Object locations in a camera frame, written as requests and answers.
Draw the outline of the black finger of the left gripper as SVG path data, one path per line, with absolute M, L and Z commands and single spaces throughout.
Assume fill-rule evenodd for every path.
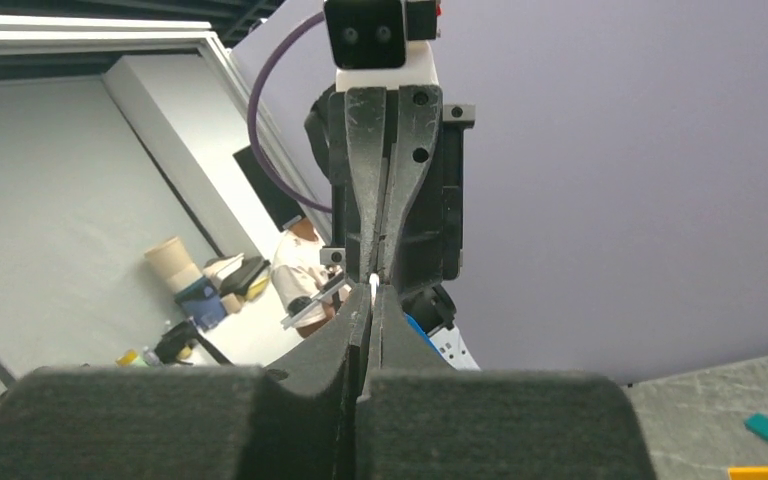
M 359 276 L 376 272 L 381 203 L 387 163 L 384 160 L 387 90 L 352 88 L 344 95 L 347 155 L 360 218 Z
M 442 108 L 438 85 L 406 85 L 398 90 L 395 142 L 391 149 L 381 212 L 377 273 L 394 282 L 405 220 L 430 168 Z

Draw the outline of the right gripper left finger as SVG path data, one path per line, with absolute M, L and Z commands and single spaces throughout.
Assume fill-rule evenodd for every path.
M 349 479 L 370 291 L 270 368 L 44 368 L 0 404 L 0 479 Z

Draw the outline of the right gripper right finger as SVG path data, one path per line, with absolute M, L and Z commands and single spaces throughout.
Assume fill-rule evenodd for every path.
M 457 370 L 391 286 L 355 290 L 359 479 L 652 479 L 622 388 L 583 371 Z

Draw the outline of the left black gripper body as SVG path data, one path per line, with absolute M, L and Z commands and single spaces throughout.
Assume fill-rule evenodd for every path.
M 464 133 L 471 105 L 438 86 L 327 89 L 304 122 L 332 186 L 332 243 L 355 283 L 411 298 L 460 274 Z

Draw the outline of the small silver key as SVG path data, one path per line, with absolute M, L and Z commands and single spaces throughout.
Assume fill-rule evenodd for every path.
M 370 287 L 370 303 L 375 305 L 380 286 L 380 277 L 377 273 L 371 273 L 368 281 Z

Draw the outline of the orange lego window piece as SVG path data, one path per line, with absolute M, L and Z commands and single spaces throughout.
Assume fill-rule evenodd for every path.
M 730 467 L 729 480 L 768 480 L 768 466 Z

